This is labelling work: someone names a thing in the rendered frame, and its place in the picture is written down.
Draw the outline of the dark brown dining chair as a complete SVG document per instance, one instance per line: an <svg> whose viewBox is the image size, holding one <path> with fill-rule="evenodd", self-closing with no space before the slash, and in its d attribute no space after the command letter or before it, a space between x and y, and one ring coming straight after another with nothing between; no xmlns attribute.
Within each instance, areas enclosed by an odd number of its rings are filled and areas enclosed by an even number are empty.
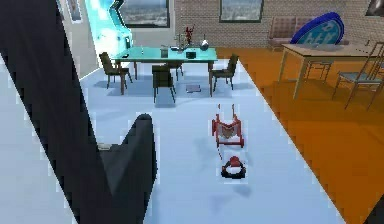
<svg viewBox="0 0 384 224"><path fill-rule="evenodd" d="M183 67L182 67L182 63L181 62L178 62L178 61L170 61L170 62L167 62L166 63L167 67L169 69L174 69L175 72L178 72L178 71L183 71Z"/></svg>
<svg viewBox="0 0 384 224"><path fill-rule="evenodd" d="M120 91L121 94L124 94L127 89L126 78L129 78L129 81L132 82L130 70L128 68L123 68L120 64L113 64L107 52L100 53L99 59L102 63L104 73L108 77L107 85L110 85L111 78L119 76L121 81Z"/></svg>
<svg viewBox="0 0 384 224"><path fill-rule="evenodd" d="M212 77L214 78L213 89L216 89L216 84L217 84L218 78L224 78L226 83L230 84L231 89L234 89L233 77L235 75L236 65L237 65L238 59L239 59L239 56L237 54L232 54L229 61L228 61L228 65L225 69L219 69L219 70L212 70L211 71Z"/></svg>
<svg viewBox="0 0 384 224"><path fill-rule="evenodd" d="M157 96L160 88L168 88L171 92L173 102L176 102L176 89L173 83L173 77L171 75L170 68L167 65L153 65L152 75L154 96Z"/></svg>

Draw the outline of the wooden chair with grey seat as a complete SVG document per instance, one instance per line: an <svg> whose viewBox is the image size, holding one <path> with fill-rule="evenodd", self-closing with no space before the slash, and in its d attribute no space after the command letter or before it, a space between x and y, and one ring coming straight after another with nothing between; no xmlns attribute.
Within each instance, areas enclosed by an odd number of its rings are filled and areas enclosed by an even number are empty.
<svg viewBox="0 0 384 224"><path fill-rule="evenodd" d="M357 91L363 87L373 90L373 96L368 103L366 110L369 110L375 98L384 88L384 75L381 75L380 70L384 65L384 42L376 42L362 68L357 72L338 72L338 78L332 93L331 99L334 99L338 87L341 84L350 86L350 94L345 103L344 108L347 108L351 100L355 97Z"/></svg>

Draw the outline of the red toy cart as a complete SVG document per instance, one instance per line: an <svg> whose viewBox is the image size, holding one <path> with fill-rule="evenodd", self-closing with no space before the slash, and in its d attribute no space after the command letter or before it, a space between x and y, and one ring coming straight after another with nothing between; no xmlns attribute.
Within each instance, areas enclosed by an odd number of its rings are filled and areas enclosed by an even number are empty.
<svg viewBox="0 0 384 224"><path fill-rule="evenodd" d="M221 119L222 106L217 105L217 112L215 118L211 121L212 136L215 138L216 148L220 160L223 160L223 153L220 151L220 146L240 146L245 145L245 139L242 134L242 121L235 113L235 105L231 105L231 120L226 123Z"/></svg>

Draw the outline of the red and black round toy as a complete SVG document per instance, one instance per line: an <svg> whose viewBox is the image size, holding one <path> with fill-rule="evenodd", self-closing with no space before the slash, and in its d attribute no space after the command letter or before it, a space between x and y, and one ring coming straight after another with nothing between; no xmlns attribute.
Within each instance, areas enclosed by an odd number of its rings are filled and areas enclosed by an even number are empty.
<svg viewBox="0 0 384 224"><path fill-rule="evenodd" d="M246 167L237 156L232 156L221 166L221 176L228 179L243 179L246 176Z"/></svg>

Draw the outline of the grey candle holder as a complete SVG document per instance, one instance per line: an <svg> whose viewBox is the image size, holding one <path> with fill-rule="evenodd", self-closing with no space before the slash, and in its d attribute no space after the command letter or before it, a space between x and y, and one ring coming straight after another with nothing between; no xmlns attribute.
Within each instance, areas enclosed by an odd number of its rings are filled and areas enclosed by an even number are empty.
<svg viewBox="0 0 384 224"><path fill-rule="evenodd" d="M175 36L176 46L178 47L178 52L184 51L187 45L186 35L184 33L177 34Z"/></svg>

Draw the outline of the teal dining table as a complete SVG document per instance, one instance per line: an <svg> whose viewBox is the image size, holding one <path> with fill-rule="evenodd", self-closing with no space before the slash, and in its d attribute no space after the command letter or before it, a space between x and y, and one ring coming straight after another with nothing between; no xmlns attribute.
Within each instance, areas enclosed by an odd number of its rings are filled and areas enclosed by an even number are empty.
<svg viewBox="0 0 384 224"><path fill-rule="evenodd" d="M187 59L186 52L196 52L195 59ZM212 93L212 74L213 64L218 60L216 50L214 48L208 48L206 51L202 51L200 48L187 48L184 51L172 51L169 48L168 57L162 58L160 48L155 47L131 47L126 49L117 55L111 57L116 64L122 62L131 62L134 64L134 72L137 72L138 63L167 63L170 61L178 61L184 63L206 63L208 69L208 83L209 93Z"/></svg>

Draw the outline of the red statue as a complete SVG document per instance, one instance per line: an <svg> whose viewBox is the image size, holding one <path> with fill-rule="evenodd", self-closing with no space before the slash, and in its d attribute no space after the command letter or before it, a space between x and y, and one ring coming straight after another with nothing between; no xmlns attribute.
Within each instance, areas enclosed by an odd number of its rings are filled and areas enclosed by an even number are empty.
<svg viewBox="0 0 384 224"><path fill-rule="evenodd" d="M185 28L185 38L186 38L187 44L191 44L192 42L192 35L193 35L194 28L195 28L195 25L193 25L191 28L189 28L188 26Z"/></svg>

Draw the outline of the dark framed window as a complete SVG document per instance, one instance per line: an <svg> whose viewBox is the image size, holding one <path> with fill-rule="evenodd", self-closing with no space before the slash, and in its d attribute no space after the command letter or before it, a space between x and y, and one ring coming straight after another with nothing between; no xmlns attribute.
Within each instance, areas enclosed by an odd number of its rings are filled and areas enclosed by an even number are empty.
<svg viewBox="0 0 384 224"><path fill-rule="evenodd" d="M220 22L259 22L264 0L220 0Z"/></svg>
<svg viewBox="0 0 384 224"><path fill-rule="evenodd" d="M119 8L129 28L168 28L169 0L123 0Z"/></svg>

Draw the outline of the wooden stool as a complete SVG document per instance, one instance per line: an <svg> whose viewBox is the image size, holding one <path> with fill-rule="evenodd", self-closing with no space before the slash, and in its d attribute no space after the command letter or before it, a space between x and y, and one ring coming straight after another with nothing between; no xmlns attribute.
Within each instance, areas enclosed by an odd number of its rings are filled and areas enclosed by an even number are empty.
<svg viewBox="0 0 384 224"><path fill-rule="evenodd" d="M308 68L305 73L305 80L308 80L309 75L313 69L317 69L321 70L320 79L322 79L323 82L326 82L332 65L332 61L309 61Z"/></svg>

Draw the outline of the light wooden table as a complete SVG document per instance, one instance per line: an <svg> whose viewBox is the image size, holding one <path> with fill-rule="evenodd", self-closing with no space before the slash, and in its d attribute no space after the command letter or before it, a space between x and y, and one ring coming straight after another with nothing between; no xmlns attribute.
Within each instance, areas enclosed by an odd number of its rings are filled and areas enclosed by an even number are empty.
<svg viewBox="0 0 384 224"><path fill-rule="evenodd" d="M282 80L289 54L300 59L300 68L293 93L293 98L296 99L309 61L371 61L379 57L381 50L384 50L384 46L322 44L314 47L308 44L283 44L278 81Z"/></svg>

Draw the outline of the blue oval sign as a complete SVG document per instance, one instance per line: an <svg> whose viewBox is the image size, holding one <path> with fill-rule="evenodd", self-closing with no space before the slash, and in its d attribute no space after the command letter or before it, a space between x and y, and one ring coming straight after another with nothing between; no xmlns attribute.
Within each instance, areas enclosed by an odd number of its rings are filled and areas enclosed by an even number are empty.
<svg viewBox="0 0 384 224"><path fill-rule="evenodd" d="M336 12L328 12L304 24L292 37L291 44L339 44L344 23Z"/></svg>

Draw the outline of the white framed wall picture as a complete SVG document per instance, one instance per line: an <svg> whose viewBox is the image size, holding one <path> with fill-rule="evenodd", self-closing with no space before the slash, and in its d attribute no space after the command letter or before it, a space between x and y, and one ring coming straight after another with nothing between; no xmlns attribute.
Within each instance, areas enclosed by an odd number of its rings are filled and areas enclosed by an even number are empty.
<svg viewBox="0 0 384 224"><path fill-rule="evenodd" d="M70 18L73 23L80 23L82 21L79 0L67 0Z"/></svg>

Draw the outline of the dark wall picture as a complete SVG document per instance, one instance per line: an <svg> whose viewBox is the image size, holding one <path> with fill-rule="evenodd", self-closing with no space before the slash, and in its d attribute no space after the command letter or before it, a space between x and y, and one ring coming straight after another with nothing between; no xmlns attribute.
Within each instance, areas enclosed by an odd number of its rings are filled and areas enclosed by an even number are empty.
<svg viewBox="0 0 384 224"><path fill-rule="evenodd" d="M384 17L384 0L370 0L366 16Z"/></svg>

